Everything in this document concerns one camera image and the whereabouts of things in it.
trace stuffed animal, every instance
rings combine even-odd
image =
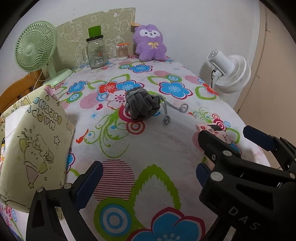
[[[163,35],[156,26],[149,24],[135,28],[133,41],[137,45],[136,54],[140,61],[166,60],[166,46],[163,44]]]

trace gray drawstring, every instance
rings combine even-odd
[[[133,96],[134,94],[137,94],[137,93],[141,93],[143,92],[144,89],[143,88],[139,88],[139,89],[136,89],[134,91],[129,91],[126,95],[126,104],[125,104],[125,109],[126,111],[128,111],[129,109],[129,103],[128,103],[128,99]],[[165,104],[164,106],[164,109],[165,109],[165,117],[163,119],[163,122],[165,124],[168,124],[170,122],[170,116],[168,115],[168,106],[169,107],[172,107],[174,108],[175,110],[181,112],[181,113],[186,113],[186,111],[188,111],[188,104],[182,104],[179,108],[172,105],[170,102],[166,101],[165,98],[162,96],[162,95],[159,95],[159,94],[156,94],[156,95],[151,95],[152,97],[156,97],[156,96],[159,96],[160,99],[163,101],[163,103]]]

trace chair backrest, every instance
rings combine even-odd
[[[40,69],[27,74],[24,78],[14,82],[11,86],[9,86],[0,96],[0,114],[8,109],[20,98],[30,93],[33,90],[34,85],[40,74],[41,76],[39,80],[44,80],[44,76],[41,73]],[[39,88],[40,86],[42,86],[42,82],[38,81],[35,89]]]

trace fan base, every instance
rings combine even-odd
[[[44,81],[43,85],[50,85],[54,87],[55,85],[61,83],[64,79],[68,78],[73,73],[70,69],[63,69],[57,72],[57,76],[54,78],[49,77],[46,81]]]

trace floral tablecloth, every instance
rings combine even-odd
[[[133,122],[125,111],[126,91],[143,87],[162,94],[187,113],[163,107],[145,121]],[[74,182],[94,160],[104,174],[80,213],[98,240],[196,241],[216,215],[199,201],[196,166],[205,161],[197,125],[215,123],[242,158],[268,165],[262,150],[245,139],[245,124],[219,95],[180,63],[110,60],[106,67],[77,69],[54,87],[75,126],[67,160],[67,182]],[[7,223],[25,238],[27,214],[2,205]],[[68,240],[74,240],[62,222]]]

